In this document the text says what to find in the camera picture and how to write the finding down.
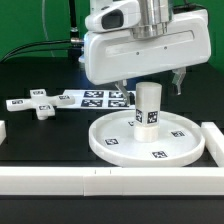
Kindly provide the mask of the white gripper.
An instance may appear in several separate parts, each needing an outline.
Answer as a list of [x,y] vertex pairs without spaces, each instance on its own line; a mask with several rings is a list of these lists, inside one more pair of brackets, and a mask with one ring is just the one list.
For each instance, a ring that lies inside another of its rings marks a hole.
[[88,80],[95,85],[116,82],[128,106],[135,104],[135,95],[126,90],[126,79],[173,70],[172,84],[180,95],[185,67],[204,63],[210,56],[206,10],[176,14],[167,33],[154,38],[135,39],[129,29],[85,36]]

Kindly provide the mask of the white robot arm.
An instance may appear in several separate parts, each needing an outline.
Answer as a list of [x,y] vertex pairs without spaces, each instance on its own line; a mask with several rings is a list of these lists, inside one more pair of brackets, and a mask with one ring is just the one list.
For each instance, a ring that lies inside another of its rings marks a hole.
[[171,0],[100,3],[85,19],[84,63],[88,80],[113,83],[127,104],[130,78],[171,70],[179,86],[191,65],[208,61],[208,12],[175,13]]

